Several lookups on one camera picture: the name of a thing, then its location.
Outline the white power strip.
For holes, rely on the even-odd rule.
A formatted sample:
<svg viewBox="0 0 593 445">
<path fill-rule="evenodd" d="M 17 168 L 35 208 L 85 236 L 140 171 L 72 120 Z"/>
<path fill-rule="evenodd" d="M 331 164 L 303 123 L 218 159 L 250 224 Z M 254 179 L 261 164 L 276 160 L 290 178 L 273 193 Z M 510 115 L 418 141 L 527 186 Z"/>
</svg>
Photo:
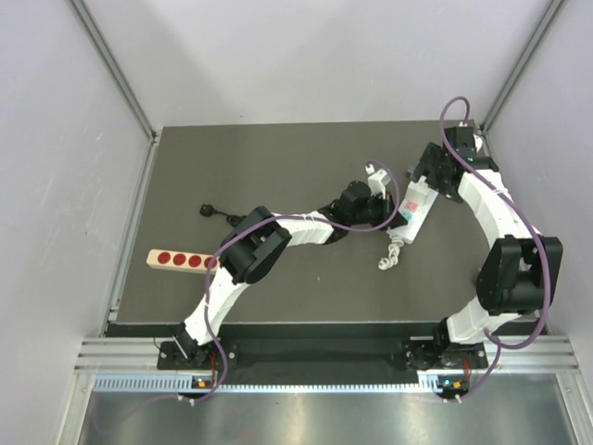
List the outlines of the white power strip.
<svg viewBox="0 0 593 445">
<path fill-rule="evenodd" d="M 400 251 L 406 244 L 409 245 L 415 240 L 430 209 L 435 204 L 437 196 L 438 193 L 435 191 L 435 196 L 424 206 L 418 206 L 415 203 L 409 202 L 404 197 L 398 212 L 407 217 L 409 223 L 407 226 L 386 231 L 390 242 L 387 247 L 387 255 L 382 257 L 378 262 L 378 267 L 381 271 L 391 269 L 398 264 Z"/>
</svg>

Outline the white cube plug adapter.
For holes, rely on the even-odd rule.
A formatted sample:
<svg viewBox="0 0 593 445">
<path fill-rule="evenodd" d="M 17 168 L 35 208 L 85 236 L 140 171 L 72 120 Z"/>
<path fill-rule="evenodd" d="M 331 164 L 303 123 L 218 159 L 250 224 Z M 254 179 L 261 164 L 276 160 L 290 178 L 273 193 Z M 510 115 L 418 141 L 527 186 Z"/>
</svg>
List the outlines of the white cube plug adapter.
<svg viewBox="0 0 593 445">
<path fill-rule="evenodd" d="M 410 181 L 405 198 L 418 206 L 424 206 L 435 196 L 435 191 L 425 182 L 424 177 L 418 182 Z"/>
</svg>

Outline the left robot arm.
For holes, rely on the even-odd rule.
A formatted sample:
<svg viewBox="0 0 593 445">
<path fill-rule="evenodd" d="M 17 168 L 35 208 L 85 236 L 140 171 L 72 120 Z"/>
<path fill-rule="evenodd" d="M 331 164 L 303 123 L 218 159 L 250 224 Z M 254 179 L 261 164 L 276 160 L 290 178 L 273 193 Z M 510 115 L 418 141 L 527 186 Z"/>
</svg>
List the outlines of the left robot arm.
<svg viewBox="0 0 593 445">
<path fill-rule="evenodd" d="M 152 249 L 146 263 L 153 269 L 202 273 L 205 295 L 160 347 L 162 369 L 195 369 L 222 355 L 218 333 L 240 295 L 261 281 L 287 248 L 331 245 L 351 232 L 387 231 L 404 225 L 401 194 L 383 186 L 351 182 L 341 196 L 308 213 L 276 214 L 260 206 L 237 220 L 212 255 Z"/>
</svg>

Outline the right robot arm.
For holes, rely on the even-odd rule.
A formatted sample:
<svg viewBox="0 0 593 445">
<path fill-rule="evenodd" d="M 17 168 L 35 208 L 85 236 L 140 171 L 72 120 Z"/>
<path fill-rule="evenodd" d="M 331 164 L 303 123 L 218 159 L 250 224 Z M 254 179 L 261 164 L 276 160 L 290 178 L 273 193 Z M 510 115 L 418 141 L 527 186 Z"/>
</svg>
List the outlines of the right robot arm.
<svg viewBox="0 0 593 445">
<path fill-rule="evenodd" d="M 391 231 L 391 249 L 412 243 L 438 196 L 465 203 L 489 246 L 477 275 L 476 295 L 457 313 L 443 319 L 430 341 L 403 345 L 408 365 L 418 370 L 457 367 L 464 361 L 486 366 L 479 354 L 487 335 L 553 300 L 563 247 L 556 237 L 529 229 L 510 205 L 495 161 L 480 154 L 473 127 L 445 129 L 447 142 L 426 146 L 399 214 L 405 225 Z"/>
</svg>

